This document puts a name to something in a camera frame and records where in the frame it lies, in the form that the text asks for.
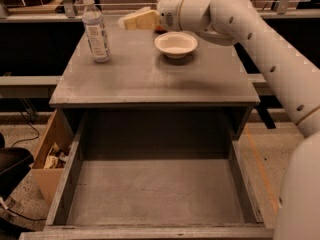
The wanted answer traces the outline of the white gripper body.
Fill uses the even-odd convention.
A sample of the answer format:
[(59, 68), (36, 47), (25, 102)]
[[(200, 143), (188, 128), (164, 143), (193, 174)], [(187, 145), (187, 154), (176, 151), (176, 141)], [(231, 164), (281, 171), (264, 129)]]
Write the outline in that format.
[(180, 31), (179, 8), (181, 0), (160, 0), (157, 11), (160, 15), (160, 25), (167, 31)]

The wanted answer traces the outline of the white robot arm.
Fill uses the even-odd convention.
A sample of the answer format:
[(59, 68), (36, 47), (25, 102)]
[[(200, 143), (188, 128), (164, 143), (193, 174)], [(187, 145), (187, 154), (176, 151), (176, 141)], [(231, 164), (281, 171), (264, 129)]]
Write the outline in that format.
[(126, 30), (190, 31), (239, 43), (304, 136), (290, 155), (273, 240), (320, 240), (320, 71), (271, 28), (250, 0), (157, 0), (118, 21)]

